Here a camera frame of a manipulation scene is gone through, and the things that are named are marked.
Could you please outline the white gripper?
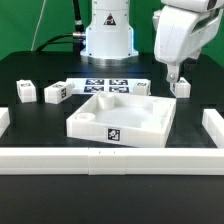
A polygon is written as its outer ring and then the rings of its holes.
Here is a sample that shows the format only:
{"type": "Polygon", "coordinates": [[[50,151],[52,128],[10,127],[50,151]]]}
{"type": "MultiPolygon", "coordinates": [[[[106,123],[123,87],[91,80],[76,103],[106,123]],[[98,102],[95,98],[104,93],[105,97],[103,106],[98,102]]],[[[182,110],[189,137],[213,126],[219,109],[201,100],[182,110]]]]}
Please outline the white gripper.
{"type": "Polygon", "coordinates": [[[179,64],[214,38],[209,24],[196,28],[201,16],[201,13],[171,6],[161,11],[154,54],[157,61],[167,64],[170,83],[178,81],[179,64]]]}

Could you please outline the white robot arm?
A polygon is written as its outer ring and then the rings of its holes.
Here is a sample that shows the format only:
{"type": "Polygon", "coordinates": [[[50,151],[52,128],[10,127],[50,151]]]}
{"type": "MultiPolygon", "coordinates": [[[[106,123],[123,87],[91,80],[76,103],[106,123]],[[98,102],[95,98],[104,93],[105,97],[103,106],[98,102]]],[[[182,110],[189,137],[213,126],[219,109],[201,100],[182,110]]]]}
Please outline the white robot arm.
{"type": "MultiPolygon", "coordinates": [[[[161,0],[153,14],[156,30],[155,59],[167,65],[167,81],[176,83],[180,64],[197,59],[202,48],[218,33],[224,0],[161,0]]],[[[130,0],[92,0],[92,21],[86,28],[84,61],[118,64],[138,55],[129,25],[130,0]]]]}

